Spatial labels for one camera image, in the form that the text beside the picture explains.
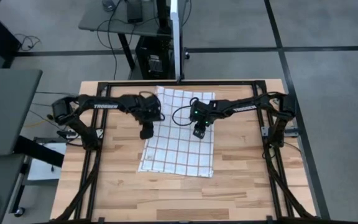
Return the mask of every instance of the wooden tabletop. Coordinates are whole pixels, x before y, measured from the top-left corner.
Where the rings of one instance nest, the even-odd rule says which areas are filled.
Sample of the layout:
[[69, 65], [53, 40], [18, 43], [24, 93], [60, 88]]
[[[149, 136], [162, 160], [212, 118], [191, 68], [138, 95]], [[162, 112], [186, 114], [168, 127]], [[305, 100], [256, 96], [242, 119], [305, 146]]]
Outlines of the wooden tabletop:
[[[98, 82], [83, 82], [81, 94], [95, 95]], [[281, 80], [266, 80], [268, 91], [284, 92]], [[252, 96], [242, 85], [170, 86], [190, 91], [213, 91], [216, 99], [236, 100]], [[114, 87], [112, 96], [155, 91], [155, 86]], [[81, 115], [90, 125], [92, 111]], [[103, 153], [96, 190], [93, 220], [265, 220], [274, 216], [262, 139], [255, 111], [217, 120], [214, 128], [214, 174], [212, 178], [137, 172], [144, 147], [141, 127], [131, 115], [110, 110], [104, 135]], [[296, 139], [285, 140], [297, 145]], [[300, 203], [315, 214], [313, 200], [300, 152], [285, 145], [282, 159], [290, 190]], [[63, 162], [51, 218], [61, 214], [77, 193], [85, 151], [68, 146]], [[285, 215], [285, 204], [280, 202]], [[84, 197], [84, 217], [88, 194]]]

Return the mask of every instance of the black box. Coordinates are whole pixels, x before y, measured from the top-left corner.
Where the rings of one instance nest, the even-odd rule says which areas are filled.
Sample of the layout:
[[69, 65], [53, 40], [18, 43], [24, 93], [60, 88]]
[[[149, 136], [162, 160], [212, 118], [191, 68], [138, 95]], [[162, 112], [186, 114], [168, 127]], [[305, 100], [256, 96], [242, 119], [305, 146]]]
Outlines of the black box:
[[140, 37], [135, 51], [144, 80], [169, 79], [169, 50], [170, 40]]

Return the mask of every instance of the gray table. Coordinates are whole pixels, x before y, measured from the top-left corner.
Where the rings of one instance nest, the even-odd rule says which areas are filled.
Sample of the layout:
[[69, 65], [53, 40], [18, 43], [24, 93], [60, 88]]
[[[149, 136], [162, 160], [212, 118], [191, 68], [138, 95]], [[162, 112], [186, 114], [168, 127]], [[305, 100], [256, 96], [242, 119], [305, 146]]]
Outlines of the gray table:
[[63, 155], [19, 135], [42, 71], [0, 69], [0, 223], [21, 172], [25, 155], [55, 166]]
[[[186, 2], [187, 0], [178, 0], [178, 12], [179, 12], [179, 21], [183, 22], [185, 11], [186, 11]], [[172, 38], [172, 33], [163, 33], [159, 32], [158, 19], [157, 17], [157, 7], [155, 1], [142, 1], [142, 13], [143, 13], [143, 22], [140, 22], [134, 27], [133, 24], [128, 24], [127, 22], [127, 11], [126, 3], [124, 0], [118, 5], [115, 15], [112, 18], [110, 23], [110, 28], [108, 29], [108, 21], [112, 15], [112, 12], [106, 12], [103, 10], [101, 0], [95, 0], [88, 4], [85, 15], [82, 17], [78, 28], [83, 30], [90, 31], [103, 31], [103, 32], [112, 32], [117, 33], [119, 40], [122, 45], [122, 49], [127, 58], [129, 67], [131, 70], [135, 69], [135, 62], [132, 57], [129, 44], [125, 37], [125, 34], [149, 36], [149, 37], [161, 37], [161, 38]]]
[[0, 155], [12, 154], [41, 74], [40, 70], [0, 69]]
[[0, 223], [4, 218], [23, 162], [22, 154], [0, 156]]

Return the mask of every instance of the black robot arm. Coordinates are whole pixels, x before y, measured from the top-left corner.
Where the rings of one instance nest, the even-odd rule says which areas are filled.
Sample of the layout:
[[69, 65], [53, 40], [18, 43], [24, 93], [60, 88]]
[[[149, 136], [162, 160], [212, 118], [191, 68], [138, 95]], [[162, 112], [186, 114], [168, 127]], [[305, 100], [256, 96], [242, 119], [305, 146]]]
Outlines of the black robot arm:
[[[276, 110], [270, 100], [278, 99], [279, 109]], [[295, 117], [295, 101], [288, 95], [278, 92], [266, 93], [260, 96], [241, 100], [212, 100], [205, 104], [199, 100], [193, 101], [190, 109], [190, 121], [196, 122], [193, 134], [202, 139], [206, 127], [216, 119], [232, 116], [234, 113], [256, 110], [266, 110], [276, 117], [276, 121], [268, 130], [268, 142], [273, 146], [282, 147], [285, 126]]]
[[[77, 109], [74, 110], [71, 103], [78, 104]], [[81, 136], [83, 147], [86, 150], [99, 147], [96, 130], [87, 127], [80, 120], [80, 115], [90, 109], [109, 109], [130, 113], [139, 124], [143, 125], [140, 132], [141, 139], [148, 139], [153, 136], [153, 121], [165, 119], [161, 114], [161, 103], [154, 94], [148, 97], [144, 97], [142, 94], [122, 95], [120, 97], [80, 95], [57, 100], [52, 104], [55, 122], [59, 125], [67, 125], [77, 132]]]

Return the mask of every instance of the dish towel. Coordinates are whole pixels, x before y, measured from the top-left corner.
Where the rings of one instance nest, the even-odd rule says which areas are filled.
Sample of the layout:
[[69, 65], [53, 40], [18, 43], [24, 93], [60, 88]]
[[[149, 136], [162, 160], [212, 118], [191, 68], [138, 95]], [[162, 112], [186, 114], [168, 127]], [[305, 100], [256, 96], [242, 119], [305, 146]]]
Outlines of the dish towel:
[[[193, 135], [194, 125], [178, 126], [172, 114], [182, 106], [189, 106], [197, 97], [203, 103], [215, 99], [215, 93], [196, 93], [157, 87], [165, 121], [154, 122], [154, 136], [145, 142], [139, 172], [163, 172], [194, 177], [212, 177], [214, 126], [206, 129], [203, 139]], [[175, 113], [175, 121], [188, 124], [190, 107]]]

